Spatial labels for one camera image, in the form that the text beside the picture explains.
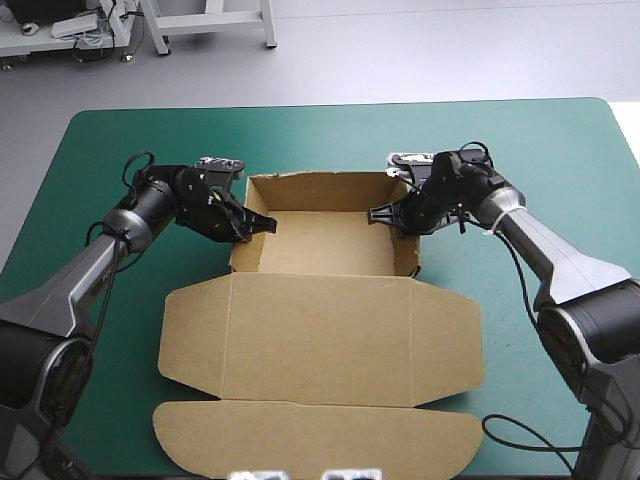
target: black wire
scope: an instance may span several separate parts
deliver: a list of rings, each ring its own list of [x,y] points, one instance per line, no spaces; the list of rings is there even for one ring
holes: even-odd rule
[[[484,152],[484,158],[488,160],[489,165],[491,165],[491,168],[493,168],[493,159],[491,158],[491,155],[489,155],[489,147],[487,147],[482,142],[477,142],[477,141],[467,142],[463,146],[461,146],[458,149],[458,156],[460,156],[460,160],[462,160],[462,152],[464,151],[465,148],[467,148],[470,145],[477,145],[478,147],[482,148],[482,151]]]
[[[487,422],[489,420],[492,420],[492,419],[503,420],[505,422],[512,423],[512,424],[522,428],[523,430],[526,430],[531,435],[533,435],[538,440],[540,440],[542,443],[547,445],[547,447],[533,447],[533,446],[530,446],[530,445],[521,445],[519,443],[509,442],[507,440],[503,440],[502,438],[499,438],[499,437],[495,436],[487,428]],[[484,417],[482,419],[482,431],[485,433],[485,435],[487,437],[489,437],[494,442],[497,442],[497,443],[499,443],[501,445],[505,445],[507,447],[517,448],[518,450],[527,450],[527,451],[531,451],[531,452],[552,452],[552,453],[555,453],[558,456],[558,458],[562,461],[562,463],[564,463],[564,466],[567,467],[567,470],[569,470],[569,473],[571,474],[571,478],[578,479],[575,470],[573,469],[573,467],[569,463],[569,460],[567,460],[567,457],[565,457],[562,454],[562,452],[578,452],[578,451],[580,451],[580,447],[556,447],[549,440],[547,440],[544,436],[542,436],[541,434],[536,432],[533,428],[529,427],[528,425],[525,425],[524,423],[519,422],[515,418],[511,418],[511,417],[508,417],[506,415],[500,415],[500,414],[497,414],[497,413],[492,413],[491,415],[487,415],[486,417]]]
[[[148,150],[140,150],[134,153],[133,155],[131,155],[131,157],[129,157],[129,160],[127,160],[127,162],[124,164],[124,168],[122,169],[122,183],[124,184],[125,187],[129,189],[129,195],[131,196],[131,201],[133,203],[135,203],[136,201],[137,194],[136,194],[136,189],[133,187],[133,184],[127,182],[127,172],[129,171],[129,168],[131,167],[131,165],[133,165],[136,162],[136,160],[144,157],[145,155],[149,157],[149,160],[147,161],[147,164],[142,168],[150,167],[155,163],[156,156],[153,153],[149,152]]]
[[[76,41],[73,44],[73,48],[71,49],[71,57],[74,60],[77,60],[80,63],[95,63],[95,62],[101,62],[103,60],[106,60],[107,58],[113,56],[113,54],[116,51],[116,34],[113,31],[113,28],[111,28],[111,24],[109,23],[111,20],[111,17],[113,16],[113,12],[116,8],[116,0],[111,0],[112,1],[112,5],[111,5],[111,10],[109,11],[109,14],[107,15],[107,25],[109,27],[109,30],[111,32],[111,49],[109,50],[109,53],[104,53],[104,48],[100,48],[99,50],[99,54],[96,58],[82,58],[78,55],[79,49],[78,49],[78,39],[76,39]]]

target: green tabletop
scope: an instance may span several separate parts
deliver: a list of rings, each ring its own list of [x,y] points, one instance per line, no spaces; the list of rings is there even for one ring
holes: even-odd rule
[[[491,148],[533,215],[582,251],[640,272],[640,170],[609,107],[597,99],[91,111],[69,125],[0,276],[0,301],[38,286],[82,248],[87,226],[125,193],[120,174],[135,150],[151,150],[165,164],[240,158],[252,175],[380,171],[389,152],[448,150],[470,140]],[[238,196],[243,191],[244,182],[235,185]],[[529,325],[511,258],[495,238],[473,230],[423,238],[420,279],[482,304],[486,378],[480,388],[428,408],[479,417],[500,412],[559,445],[579,444],[587,414]],[[167,400],[208,397],[157,371],[164,298],[227,273],[229,253],[228,245],[172,225],[118,276],[94,375],[66,435],[96,472],[182,473],[156,441],[152,412]],[[528,279],[535,292],[534,277]],[[565,471],[553,454],[485,440],[466,473]]]

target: box flap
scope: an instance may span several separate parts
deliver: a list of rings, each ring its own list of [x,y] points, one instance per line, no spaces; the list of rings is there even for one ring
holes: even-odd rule
[[[408,278],[234,273],[164,321],[160,371],[226,399],[410,407],[482,379],[478,305]]]
[[[156,409],[153,424],[174,462],[209,478],[284,470],[318,480],[327,469],[380,468],[389,479],[446,480],[482,441],[472,415],[408,408],[171,402]]]
[[[246,205],[278,221],[276,235],[234,247],[235,271],[408,276],[419,239],[368,224],[370,208],[397,200],[406,185],[383,172],[307,172],[251,177]]]
[[[162,375],[220,394],[232,281],[227,275],[167,296],[158,359]]]
[[[412,283],[413,405],[482,383],[480,304],[443,288]]]

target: white floor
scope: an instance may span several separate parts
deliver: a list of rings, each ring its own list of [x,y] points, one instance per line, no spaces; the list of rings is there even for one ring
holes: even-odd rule
[[[176,39],[173,54],[158,58],[147,35],[131,65],[117,57],[83,66],[68,54],[38,55],[0,74],[0,266],[70,118],[82,110],[578,96],[640,101],[640,1],[273,4],[275,50],[263,48],[258,31],[225,33]],[[160,6],[176,13],[202,2]],[[637,105],[616,104],[615,111],[638,151]]]

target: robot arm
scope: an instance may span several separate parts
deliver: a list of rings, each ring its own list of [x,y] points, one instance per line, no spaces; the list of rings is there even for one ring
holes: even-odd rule
[[[624,268],[584,255],[529,214],[522,193],[495,171],[486,147],[477,145],[482,148],[391,155],[387,172],[411,190],[372,209],[370,222],[430,235],[456,223],[464,231],[473,216],[501,234],[540,280],[534,326],[577,400],[592,412],[576,476],[636,480],[640,284]]]
[[[127,168],[145,155],[148,164],[129,184]],[[89,379],[97,339],[91,305],[117,266],[173,219],[217,242],[275,232],[275,220],[231,194],[243,169],[240,160],[207,157],[187,167],[135,155],[123,173],[129,192],[98,222],[102,234],[43,286],[0,305],[0,479],[92,478],[57,441]]]

